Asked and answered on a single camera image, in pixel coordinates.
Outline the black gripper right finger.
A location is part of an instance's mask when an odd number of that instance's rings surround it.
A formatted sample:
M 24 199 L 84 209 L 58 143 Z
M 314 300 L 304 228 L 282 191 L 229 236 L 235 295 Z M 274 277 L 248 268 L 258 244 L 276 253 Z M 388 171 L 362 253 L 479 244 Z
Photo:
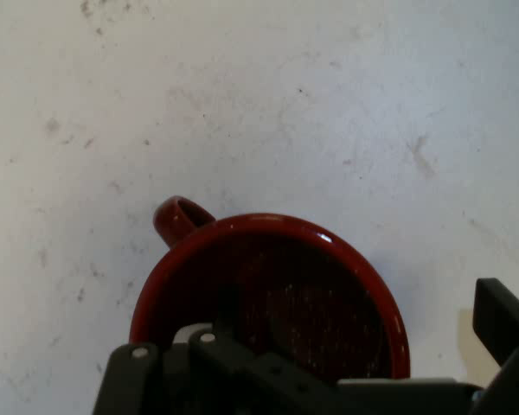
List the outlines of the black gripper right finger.
M 476 283 L 473 329 L 500 366 L 473 412 L 519 414 L 519 299 L 496 278 Z

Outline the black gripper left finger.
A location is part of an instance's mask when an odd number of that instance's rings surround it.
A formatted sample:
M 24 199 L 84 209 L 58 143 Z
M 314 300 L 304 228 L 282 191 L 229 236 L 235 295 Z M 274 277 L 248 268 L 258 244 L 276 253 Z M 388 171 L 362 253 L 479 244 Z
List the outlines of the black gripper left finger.
M 292 356 L 297 333 L 268 320 L 266 351 L 222 317 L 185 342 L 134 339 L 107 362 L 95 414 L 339 414 L 342 395 Z

